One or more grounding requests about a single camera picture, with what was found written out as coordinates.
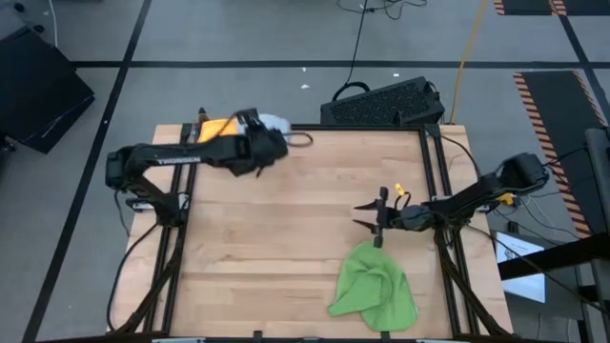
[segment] white object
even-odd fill
[[[49,7],[51,8],[51,14],[53,16],[53,35],[55,37],[55,47],[57,48],[57,19],[55,18],[55,8],[53,7],[53,0],[49,0]]]
[[[544,248],[541,246],[525,242],[501,232],[498,232],[496,235],[496,240],[506,244],[508,248],[514,250],[520,256],[525,256],[533,252],[541,252],[544,250]],[[513,258],[518,257],[515,256],[513,252],[504,248],[501,244],[496,243],[496,260],[498,263]],[[502,287],[504,288],[505,292],[510,294],[522,296],[540,303],[544,303],[546,301],[544,275],[541,273],[502,281]]]

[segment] gray floor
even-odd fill
[[[52,21],[44,13],[49,10],[47,1],[25,3],[30,9],[28,19],[45,25],[48,29],[43,37],[51,41]],[[343,3],[357,8],[359,1]],[[142,0],[55,1],[59,49],[74,61],[121,60],[141,4]],[[405,7],[399,21],[381,13],[367,15],[358,58],[457,61],[477,8],[478,0],[431,0],[427,8]],[[358,19],[357,14],[339,10],[331,0],[153,0],[133,59],[349,60]],[[571,17],[570,21],[590,60],[610,62],[608,37],[603,34],[610,30],[610,17]],[[577,57],[557,17],[499,16],[490,0],[471,60],[577,61]],[[106,328],[106,302],[126,244],[112,192],[103,181],[103,159],[108,151],[149,142],[158,124],[193,121],[200,106],[215,116],[257,107],[294,123],[316,123],[319,105],[331,99],[348,71],[130,69],[38,339],[101,334]],[[521,151],[542,157],[513,72],[466,70],[463,75],[457,123],[466,126],[474,156],[484,171]],[[449,109],[457,73],[454,69],[363,68],[354,71],[353,80],[377,88],[423,75],[436,84],[442,103]],[[3,342],[19,341],[23,335],[117,69],[80,69],[78,74],[96,93],[93,105],[50,154],[19,147],[0,173]],[[598,70],[596,75],[609,92],[610,71]],[[556,190],[550,182],[543,192]],[[556,227],[574,231],[559,196],[541,198],[538,204]],[[549,238],[572,239],[564,232],[543,228],[521,211],[512,217]],[[489,222],[497,230],[505,225],[505,220],[495,215],[489,216]],[[511,315],[517,333],[536,336],[537,313],[511,307]],[[572,322],[571,340],[577,336]],[[566,341],[565,319],[543,317],[540,337]]]

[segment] green cloth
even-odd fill
[[[371,242],[360,243],[343,261],[331,316],[360,311],[373,331],[404,331],[417,308],[402,269]]]

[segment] wooden board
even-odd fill
[[[180,126],[159,126],[153,142],[176,142],[179,132]],[[463,127],[443,127],[442,132],[468,147]],[[406,131],[310,134],[313,146],[291,148],[290,156],[258,179],[198,167],[172,335],[250,337],[261,330],[276,337],[379,337],[359,314],[330,317],[327,307],[342,260],[358,243],[372,239],[352,219],[374,221],[375,213],[352,207],[372,201],[380,186],[392,190],[397,182],[413,195],[412,203],[428,200],[418,136]],[[458,192],[476,180],[474,169],[459,147],[449,142],[443,147]],[[436,164],[432,140],[430,148]],[[169,189],[172,168],[154,168],[147,175]],[[440,189],[437,172],[436,180]],[[153,221],[152,213],[137,214],[130,244]],[[480,214],[472,225],[488,230]],[[159,234],[147,238],[125,264],[113,307],[115,325],[127,319],[150,287]],[[432,236],[432,231],[386,231],[383,249],[405,271],[419,310],[416,324],[392,337],[451,336]],[[473,290],[498,323],[512,331],[491,240],[468,230],[462,238]],[[457,302],[467,332],[458,290]],[[162,296],[157,313],[164,305]]]

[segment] cable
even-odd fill
[[[451,160],[449,160],[449,167],[447,167],[447,171],[450,171],[450,170],[451,170],[451,166],[454,164],[454,160],[455,160],[456,158],[458,158],[458,157],[463,156],[463,155],[465,155],[465,153],[460,153],[460,154],[457,154],[457,155],[455,155],[455,156],[451,157]]]
[[[476,232],[480,232],[486,236],[488,236],[492,241],[500,244],[502,247],[504,247],[507,251],[512,252],[516,258],[522,260],[523,262],[525,262],[526,264],[528,264],[530,267],[532,267],[533,269],[535,269],[537,272],[544,274],[544,276],[546,276],[549,280],[555,282],[558,286],[562,287],[563,289],[565,289],[566,291],[568,291],[569,293],[571,293],[573,296],[575,296],[577,299],[579,299],[581,302],[583,302],[584,304],[587,304],[589,306],[591,306],[592,308],[598,310],[599,312],[606,314],[606,315],[610,315],[610,313],[606,310],[604,310],[603,308],[601,308],[600,306],[594,304],[593,302],[589,301],[588,299],[586,299],[585,297],[583,297],[582,295],[570,290],[569,287],[565,286],[564,284],[562,284],[561,282],[559,282],[555,277],[551,276],[548,272],[545,272],[541,267],[537,266],[534,262],[530,261],[529,258],[524,257],[522,255],[520,255],[519,253],[515,252],[513,249],[509,248],[506,244],[504,244],[502,241],[496,239],[494,236],[492,236],[491,234],[481,230],[481,229],[477,229],[475,227],[472,227],[470,225],[467,225],[466,227],[472,229],[473,231]]]
[[[567,323],[565,323],[565,341],[570,343],[570,324],[572,323],[572,321],[570,320],[570,318],[565,318],[567,319]]]
[[[534,206],[536,206],[536,208],[538,209],[538,212],[540,212],[540,214],[542,214],[542,216],[544,217],[544,219],[546,219],[549,224],[551,224],[552,227],[555,227],[555,223],[553,223],[553,220],[551,220],[551,218],[549,218],[540,208],[540,205],[538,204],[538,202],[536,202],[536,200],[532,199],[531,196],[527,196],[527,204],[525,204],[525,206],[527,206],[529,204],[529,201],[531,200],[534,203]]]
[[[127,236],[130,236],[130,230],[127,228],[127,224],[125,224],[125,218],[123,217],[123,210],[121,209],[121,204],[118,201],[118,193],[120,191],[114,191],[114,205],[116,205],[116,209],[118,210],[118,218],[121,220],[121,226],[125,229],[125,233]]]
[[[542,313],[538,313],[538,333],[536,333],[536,340],[540,339],[540,330],[542,329]]]
[[[286,145],[293,148],[307,148],[311,147],[314,144],[314,138],[308,134],[307,132],[287,132],[282,133],[284,137],[292,137],[292,136],[304,136],[307,137],[308,141],[305,143],[291,143],[288,140],[286,141]]]
[[[112,282],[111,296],[110,296],[110,299],[108,300],[108,306],[106,307],[106,324],[108,324],[108,328],[110,329],[111,332],[115,331],[115,328],[112,325],[112,319],[111,319],[112,302],[114,300],[114,293],[116,292],[116,286],[118,285],[118,279],[121,275],[121,272],[123,271],[123,265],[125,265],[125,261],[127,261],[127,257],[130,256],[133,249],[135,249],[135,247],[137,247],[138,244],[140,244],[146,237],[148,237],[153,232],[154,228],[156,228],[157,226],[158,226],[158,223],[154,223],[154,225],[152,225],[150,229],[146,230],[146,232],[144,232],[144,234],[142,234],[142,236],[140,236],[140,238],[138,238],[135,242],[133,242],[133,244],[130,246],[130,248],[127,249],[127,252],[125,252],[125,255],[121,259],[121,262],[118,264],[118,270],[116,271],[116,276],[114,277],[114,281]]]
[[[442,139],[446,139],[450,142],[452,142],[453,144],[456,144],[457,146],[459,146],[462,150],[464,150],[464,152],[466,152],[466,154],[468,155],[468,157],[470,158],[470,160],[473,162],[473,166],[475,167],[475,173],[477,174],[477,178],[480,178],[480,169],[478,168],[478,164],[477,161],[475,161],[475,157],[473,157],[473,155],[468,151],[468,149],[466,149],[466,147],[464,147],[463,145],[461,145],[458,141],[455,141],[449,137],[446,137],[444,135],[440,136]]]
[[[502,217],[503,217],[504,219],[506,219],[507,221],[512,221],[512,220],[511,220],[509,217],[507,217],[506,215],[504,215],[504,214],[503,214],[503,213],[501,213],[500,211],[494,210],[494,213],[499,214],[500,216],[502,216]],[[535,231],[533,231],[533,230],[531,230],[531,229],[528,229],[528,228],[524,227],[523,225],[521,225],[521,224],[520,224],[520,223],[518,223],[518,222],[515,222],[515,223],[517,223],[517,225],[518,225],[520,228],[522,228],[522,229],[524,229],[524,230],[526,230],[526,231],[528,231],[528,232],[530,232],[530,233],[532,233],[532,234],[534,234],[534,235],[538,236],[539,238],[542,238],[542,239],[543,239],[543,240],[545,240],[547,243],[552,244],[552,245],[554,245],[554,246],[558,246],[558,245],[559,245],[559,244],[557,244],[557,243],[553,242],[552,240],[550,240],[550,239],[546,238],[545,236],[541,235],[540,233],[537,233],[537,232],[535,232]]]
[[[576,236],[575,234],[571,233],[569,230],[566,230],[566,229],[560,229],[560,228],[556,228],[556,227],[555,227],[555,225],[553,225],[553,226],[548,226],[548,225],[546,225],[546,224],[544,224],[544,223],[540,222],[540,221],[539,221],[539,220],[538,220],[538,219],[537,219],[537,218],[534,216],[534,214],[533,214],[533,213],[530,211],[530,209],[527,207],[527,205],[523,205],[523,207],[524,207],[524,208],[525,208],[525,210],[526,210],[526,211],[527,211],[527,212],[530,214],[530,216],[531,216],[532,218],[534,218],[534,220],[536,220],[536,222],[537,222],[537,223],[541,224],[541,226],[543,226],[543,227],[545,227],[545,228],[548,228],[548,229],[553,229],[553,230],[557,230],[557,231],[561,231],[561,232],[566,232],[566,233],[570,234],[571,236],[573,236],[574,238],[576,238],[576,239],[580,239],[578,236]]]
[[[390,15],[390,12],[388,12],[388,9],[391,6],[393,6],[395,4],[398,4],[398,3],[400,3],[400,8],[398,10],[398,16],[397,17],[393,17],[392,15]],[[426,7],[428,5],[428,0],[421,0],[421,2],[418,3],[418,4],[417,3],[412,3],[412,2],[409,2],[409,1],[406,1],[406,0],[383,0],[383,10],[385,11],[385,15],[388,18],[392,19],[392,20],[399,20],[400,19],[400,17],[402,16],[402,8],[405,5],[411,5],[411,6],[415,6],[415,7]]]
[[[551,166],[551,165],[553,165],[555,163],[558,163],[560,160],[564,159],[565,157],[567,157],[567,156],[569,156],[569,155],[571,155],[573,153],[576,153],[576,152],[579,152],[579,151],[586,151],[586,150],[587,150],[586,147],[580,147],[578,149],[574,149],[572,151],[566,152],[564,154],[561,154],[561,155],[555,157],[553,160],[546,162],[542,166],[543,167]]]
[[[421,3],[412,3],[412,2],[409,2],[409,1],[406,1],[406,0],[393,0],[393,1],[392,1],[392,0],[387,0],[387,2],[384,2],[383,7],[377,7],[377,8],[365,8],[365,7],[362,7],[362,6],[360,5],[360,7],[362,8],[362,10],[348,9],[348,8],[343,7],[343,5],[341,5],[341,0],[336,0],[336,1],[335,1],[335,4],[336,4],[336,5],[337,5],[337,6],[338,6],[340,9],[342,9],[342,10],[346,10],[346,11],[350,11],[350,12],[353,12],[353,13],[358,13],[358,14],[361,14],[361,13],[363,13],[363,12],[375,13],[377,10],[387,10],[387,9],[389,9],[390,7],[392,7],[393,5],[398,4],[398,3],[402,3],[402,4],[400,5],[400,7],[401,7],[400,12],[402,12],[402,6],[404,6],[404,5],[411,5],[411,6],[415,6],[415,7],[424,7],[424,6],[428,5],[428,0],[421,0]]]
[[[454,119],[456,118],[456,106],[458,104],[458,93],[459,85],[461,83],[461,74],[464,70],[464,64],[466,63],[466,60],[468,60],[468,56],[470,55],[470,48],[472,48],[473,42],[475,41],[475,36],[477,36],[478,25],[480,24],[480,21],[483,18],[483,13],[485,13],[486,6],[487,0],[480,0],[480,7],[478,8],[477,19],[475,19],[473,31],[472,33],[470,33],[470,37],[468,38],[468,42],[466,43],[466,51],[462,55],[461,62],[459,63],[459,70],[457,70],[456,88],[454,89],[454,103],[451,107],[451,116],[449,117],[449,124],[455,124]]]
[[[364,9],[362,14],[360,15],[360,25],[358,26],[358,36],[356,38],[356,47],[354,48],[354,56],[352,57],[352,65],[350,66],[350,75],[347,77],[347,81],[345,81],[345,85],[350,83],[352,79],[352,72],[354,72],[354,64],[356,63],[356,54],[358,53],[358,45],[360,43],[360,34],[362,33],[362,23],[364,23],[364,14],[366,14],[366,5],[369,3],[369,0],[364,0]]]
[[[502,213],[502,212],[500,212],[498,209],[495,209],[494,211],[495,211],[495,212],[498,212],[498,213],[501,213],[501,214],[503,214],[503,215],[511,215],[511,214],[514,214],[514,213],[517,211],[517,209],[518,209],[517,207],[513,207],[513,211],[512,211],[512,212],[510,212],[510,213]]]
[[[572,189],[574,189],[574,188],[575,188],[575,187],[576,187],[578,184],[580,184],[582,181],[589,180],[589,179],[591,179],[592,177],[593,177],[593,175],[589,175],[589,176],[587,176],[587,177],[583,177],[582,179],[577,180],[577,181],[576,181],[575,183],[573,183],[572,185],[569,185],[569,184],[568,184],[568,188],[569,188],[570,190],[572,190]],[[545,197],[545,196],[548,196],[548,195],[560,194],[560,193],[561,193],[561,191],[557,191],[557,192],[548,192],[548,193],[544,193],[544,194],[541,194],[541,195],[530,195],[530,196],[531,196],[531,197],[533,197],[533,198],[542,198],[542,197]]]
[[[411,202],[411,194],[409,192],[405,192],[405,195],[407,195],[407,199],[404,201],[404,204],[402,205],[402,209],[409,206],[409,203]],[[404,196],[404,195],[399,195],[396,198],[396,200],[394,201],[394,210],[398,211],[398,201],[402,198],[402,196]]]
[[[51,8],[51,15],[53,17],[53,35],[55,36],[55,47],[57,48],[57,18],[55,17],[55,8],[53,7],[53,0],[49,0],[49,7]]]
[[[342,9],[342,10],[346,10],[346,11],[350,11],[350,12],[353,12],[353,13],[358,13],[358,14],[361,14],[361,13],[363,13],[363,12],[374,12],[375,10],[377,10],[377,9],[373,9],[373,8],[367,9],[367,8],[366,8],[366,5],[365,5],[365,7],[364,7],[362,10],[352,10],[352,9],[347,9],[347,8],[344,8],[344,7],[341,5],[341,0],[336,0],[335,4],[336,4],[336,5],[337,5],[337,6],[338,6],[340,9]]]

